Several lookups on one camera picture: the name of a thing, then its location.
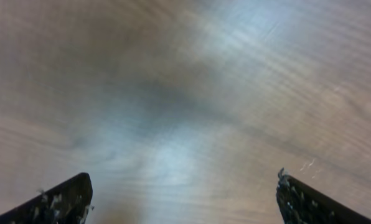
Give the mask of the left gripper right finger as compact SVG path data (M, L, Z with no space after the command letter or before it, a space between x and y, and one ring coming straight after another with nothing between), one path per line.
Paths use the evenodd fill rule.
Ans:
M371 224L371 219L287 174L284 169L278 172L276 201L285 224Z

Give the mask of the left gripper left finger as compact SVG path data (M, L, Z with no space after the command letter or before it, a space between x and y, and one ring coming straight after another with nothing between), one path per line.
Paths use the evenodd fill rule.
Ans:
M84 224L93 188L90 175L81 172L0 215L0 224Z

